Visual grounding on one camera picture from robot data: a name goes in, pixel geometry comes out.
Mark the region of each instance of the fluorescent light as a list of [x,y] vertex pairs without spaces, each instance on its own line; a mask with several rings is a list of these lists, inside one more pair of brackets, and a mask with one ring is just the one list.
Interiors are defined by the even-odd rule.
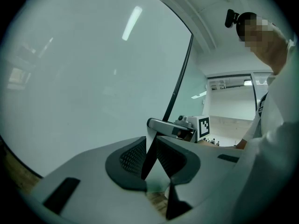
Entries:
[[252,85],[251,80],[244,80],[244,85]]
[[134,25],[135,25],[138,17],[140,16],[141,12],[142,12],[142,8],[141,7],[136,6],[134,8],[134,10],[133,10],[133,12],[132,12],[132,14],[131,14],[131,16],[129,18],[129,21],[128,21],[127,25],[126,25],[125,31],[123,32],[123,35],[122,35],[122,39],[123,40],[126,41],[129,38],[129,35],[130,35],[130,33],[131,33],[131,31],[132,31],[132,29],[133,29],[133,27],[134,27]]
[[50,45],[50,43],[52,42],[53,37],[48,41],[48,43],[45,45],[45,47],[42,49],[41,53],[38,55],[39,58],[42,57],[42,55],[44,54],[44,52],[46,51],[46,49],[48,48],[48,46]]
[[195,95],[195,96],[192,96],[191,98],[192,98],[192,99],[197,99],[197,98],[202,97],[202,96],[204,96],[204,95],[206,95],[206,91],[200,93],[199,96],[198,96],[198,95]]

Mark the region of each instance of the black mesh pad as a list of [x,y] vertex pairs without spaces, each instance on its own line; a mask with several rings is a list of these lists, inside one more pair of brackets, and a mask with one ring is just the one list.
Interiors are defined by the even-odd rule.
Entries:
[[173,185],[188,183],[200,168],[199,157],[163,137],[157,137],[157,157]]
[[141,179],[145,156],[146,138],[141,137],[111,153],[106,159],[106,172],[123,189],[146,191],[146,182]]

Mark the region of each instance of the wooden surface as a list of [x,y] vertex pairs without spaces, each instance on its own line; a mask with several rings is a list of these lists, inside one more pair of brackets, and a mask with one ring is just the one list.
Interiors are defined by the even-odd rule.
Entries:
[[1,164],[7,175],[15,183],[16,188],[30,193],[33,187],[40,181],[40,178],[27,170],[5,147],[0,140]]
[[146,197],[155,206],[157,211],[159,211],[163,217],[166,217],[168,199],[164,196],[164,192],[147,193]]

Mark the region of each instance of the black slot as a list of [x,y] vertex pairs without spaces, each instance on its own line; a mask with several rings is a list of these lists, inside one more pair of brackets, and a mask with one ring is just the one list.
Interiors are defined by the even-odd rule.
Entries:
[[238,162],[239,158],[234,156],[229,156],[226,154],[220,154],[218,158],[229,161],[229,162]]
[[178,199],[178,195],[174,189],[174,185],[170,183],[166,218],[168,220],[174,219],[191,209],[192,207],[188,203],[180,201]]
[[80,180],[72,177],[66,178],[56,190],[44,201],[43,205],[56,214],[59,214],[75,191]]

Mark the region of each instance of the hair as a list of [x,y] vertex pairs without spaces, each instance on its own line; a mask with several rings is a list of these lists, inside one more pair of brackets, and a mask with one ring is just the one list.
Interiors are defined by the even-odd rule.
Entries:
[[245,21],[254,20],[257,15],[255,13],[243,13],[239,16],[236,24],[236,30],[242,42],[245,41]]

